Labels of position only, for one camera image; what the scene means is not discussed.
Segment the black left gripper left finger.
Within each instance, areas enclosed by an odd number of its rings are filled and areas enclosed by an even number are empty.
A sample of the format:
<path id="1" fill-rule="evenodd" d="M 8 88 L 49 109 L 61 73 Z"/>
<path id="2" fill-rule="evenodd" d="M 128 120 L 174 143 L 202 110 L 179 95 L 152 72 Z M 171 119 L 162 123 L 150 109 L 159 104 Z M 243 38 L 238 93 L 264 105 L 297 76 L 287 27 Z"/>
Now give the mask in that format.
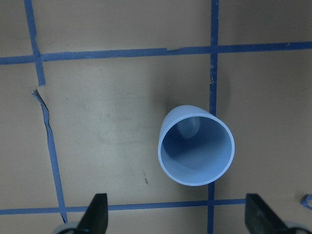
<path id="1" fill-rule="evenodd" d="M 108 228 L 107 194 L 95 194 L 88 209 L 78 223 L 78 234 L 105 234 Z"/>

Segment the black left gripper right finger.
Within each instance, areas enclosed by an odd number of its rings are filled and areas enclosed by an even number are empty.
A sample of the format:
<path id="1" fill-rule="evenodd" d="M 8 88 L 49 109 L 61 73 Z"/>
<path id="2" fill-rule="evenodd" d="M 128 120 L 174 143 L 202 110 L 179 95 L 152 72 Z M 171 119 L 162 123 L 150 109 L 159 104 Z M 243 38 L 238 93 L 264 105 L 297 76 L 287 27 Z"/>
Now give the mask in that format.
<path id="1" fill-rule="evenodd" d="M 246 194 L 245 225 L 250 234 L 292 233 L 258 194 Z"/>

